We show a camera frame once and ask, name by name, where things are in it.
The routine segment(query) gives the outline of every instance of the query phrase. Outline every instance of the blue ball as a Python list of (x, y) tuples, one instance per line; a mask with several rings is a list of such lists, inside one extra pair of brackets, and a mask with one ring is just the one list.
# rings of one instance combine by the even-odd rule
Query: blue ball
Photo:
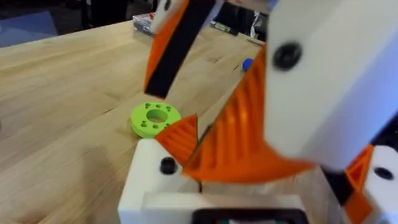
[(249, 70), (249, 68), (250, 68), (250, 66), (251, 66), (251, 64), (253, 64), (253, 59), (252, 58), (246, 58), (244, 61), (243, 61), (243, 64), (242, 64), (242, 68), (243, 68), (243, 70), (246, 72), (247, 70)]

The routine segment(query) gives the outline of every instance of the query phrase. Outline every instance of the screw head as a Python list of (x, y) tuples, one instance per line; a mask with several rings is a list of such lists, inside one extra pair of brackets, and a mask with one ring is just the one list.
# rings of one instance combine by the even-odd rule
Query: screw head
[(166, 3), (164, 4), (164, 10), (167, 11), (171, 5), (171, 0), (166, 0)]
[(160, 162), (160, 171), (165, 175), (172, 175), (177, 171), (177, 163), (171, 157), (165, 157)]
[(299, 43), (289, 42), (280, 46), (274, 53), (272, 62), (276, 69), (288, 71), (296, 66), (302, 56), (302, 48)]

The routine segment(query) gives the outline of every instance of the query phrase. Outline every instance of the blue object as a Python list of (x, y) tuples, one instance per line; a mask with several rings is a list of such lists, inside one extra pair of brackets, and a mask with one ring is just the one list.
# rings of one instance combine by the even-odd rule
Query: blue object
[(48, 11), (0, 20), (0, 47), (57, 36)]
[(242, 68), (243, 68), (243, 70), (246, 72), (247, 70), (249, 70), (249, 68), (250, 68), (250, 66), (251, 66), (251, 64), (253, 64), (253, 58), (246, 58), (244, 61), (243, 61), (243, 64), (242, 64)]

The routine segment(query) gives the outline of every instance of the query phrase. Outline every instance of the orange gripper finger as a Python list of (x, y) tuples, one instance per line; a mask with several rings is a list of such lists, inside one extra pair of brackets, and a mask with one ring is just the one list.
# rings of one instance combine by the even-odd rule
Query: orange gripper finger
[(200, 181), (255, 183), (294, 175), (313, 163), (280, 156), (263, 140), (266, 46), (237, 86), (183, 173)]

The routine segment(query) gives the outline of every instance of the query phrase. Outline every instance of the white 3d-printed part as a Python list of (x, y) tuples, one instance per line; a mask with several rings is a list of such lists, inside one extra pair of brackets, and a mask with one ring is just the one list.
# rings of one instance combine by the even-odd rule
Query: white 3d-printed part
[[(344, 169), (398, 109), (397, 0), (280, 0), (267, 43), (264, 139), (279, 154)], [(275, 68), (284, 43), (298, 64)]]

